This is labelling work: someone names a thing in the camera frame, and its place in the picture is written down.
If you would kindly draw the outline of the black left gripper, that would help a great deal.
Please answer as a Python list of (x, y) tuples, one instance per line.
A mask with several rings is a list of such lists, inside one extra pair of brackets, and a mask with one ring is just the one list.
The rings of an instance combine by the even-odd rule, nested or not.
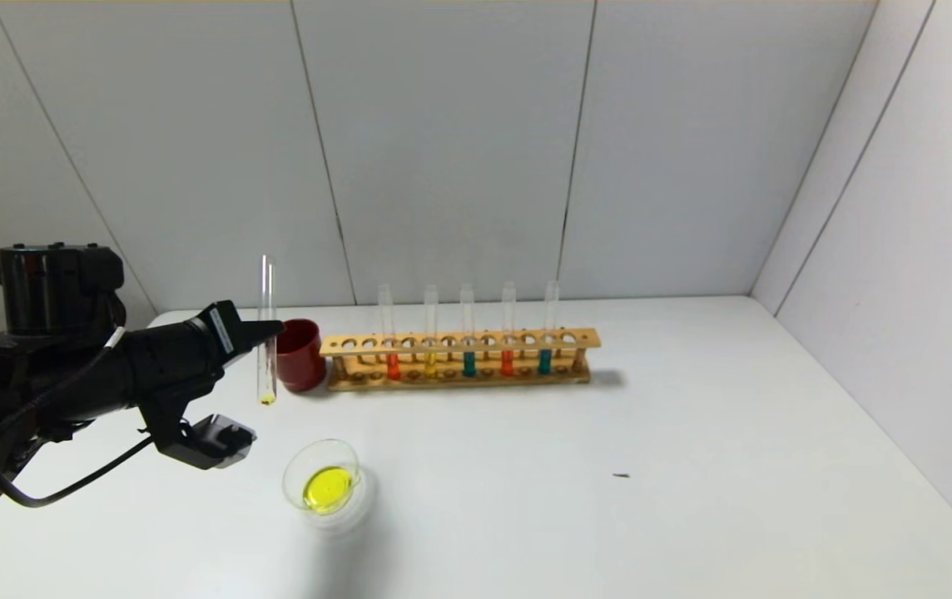
[(144, 329), (121, 342), (131, 372), (123, 409), (186, 404), (205, 397), (229, 364), (285, 331), (282, 321), (240, 321), (232, 302), (216, 302), (186, 321)]

